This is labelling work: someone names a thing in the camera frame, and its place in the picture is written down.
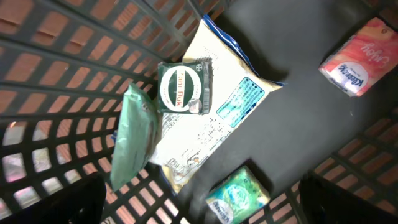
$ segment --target white plastic packet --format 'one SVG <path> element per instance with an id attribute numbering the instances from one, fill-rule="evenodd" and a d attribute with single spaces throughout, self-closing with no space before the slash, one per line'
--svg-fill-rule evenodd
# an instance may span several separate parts
<path id="1" fill-rule="evenodd" d="M 176 192 L 270 92 L 282 87 L 259 78 L 239 45 L 208 16 L 182 61 L 211 62 L 213 78 L 208 114 L 164 113 L 162 139 L 149 161 L 169 167 L 165 175 Z"/>

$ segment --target nutrition label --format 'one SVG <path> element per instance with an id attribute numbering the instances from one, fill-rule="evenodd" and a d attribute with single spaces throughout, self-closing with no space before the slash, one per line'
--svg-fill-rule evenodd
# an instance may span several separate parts
<path id="1" fill-rule="evenodd" d="M 264 90 L 250 78 L 245 77 L 228 100 L 217 110 L 217 114 L 235 128 L 263 96 Z"/>

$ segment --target dark green box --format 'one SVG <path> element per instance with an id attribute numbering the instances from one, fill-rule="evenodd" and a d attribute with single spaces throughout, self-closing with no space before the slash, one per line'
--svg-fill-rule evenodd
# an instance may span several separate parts
<path id="1" fill-rule="evenodd" d="M 160 63 L 160 112 L 207 114 L 210 110 L 209 63 Z"/>

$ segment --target packaged item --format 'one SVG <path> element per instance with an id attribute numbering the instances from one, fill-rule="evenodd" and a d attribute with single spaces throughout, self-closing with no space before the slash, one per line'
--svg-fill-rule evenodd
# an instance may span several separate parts
<path id="1" fill-rule="evenodd" d="M 160 63 L 159 111 L 207 114 L 210 104 L 209 63 Z"/>
<path id="2" fill-rule="evenodd" d="M 268 202 L 268 192 L 246 166 L 206 198 L 206 203 L 222 224 L 241 223 Z"/>
<path id="3" fill-rule="evenodd" d="M 361 96 L 398 64 L 398 34 L 378 18 L 370 20 L 320 71 L 349 96 Z"/>
<path id="4" fill-rule="evenodd" d="M 170 168 L 165 174 L 176 192 L 270 92 L 281 88 L 259 78 L 237 43 L 221 32 L 205 16 L 183 56 L 185 63 L 211 62 L 209 113 L 164 113 L 162 139 L 150 159 Z"/>
<path id="5" fill-rule="evenodd" d="M 113 152 L 113 190 L 133 179 L 146 165 L 155 146 L 157 122 L 156 109 L 149 96 L 130 83 L 123 96 Z"/>

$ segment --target green plastic wrapper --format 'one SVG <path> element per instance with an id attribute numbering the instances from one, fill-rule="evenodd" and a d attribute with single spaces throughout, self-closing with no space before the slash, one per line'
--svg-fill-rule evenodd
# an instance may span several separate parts
<path id="1" fill-rule="evenodd" d="M 268 192 L 246 166 L 238 169 L 206 198 L 222 224 L 241 223 L 268 202 Z"/>
<path id="2" fill-rule="evenodd" d="M 156 108 L 149 96 L 130 83 L 123 96 L 116 137 L 111 183 L 120 189 L 144 168 L 155 148 L 157 132 Z"/>
<path id="3" fill-rule="evenodd" d="M 160 63 L 159 111 L 208 114 L 210 74 L 208 62 Z"/>

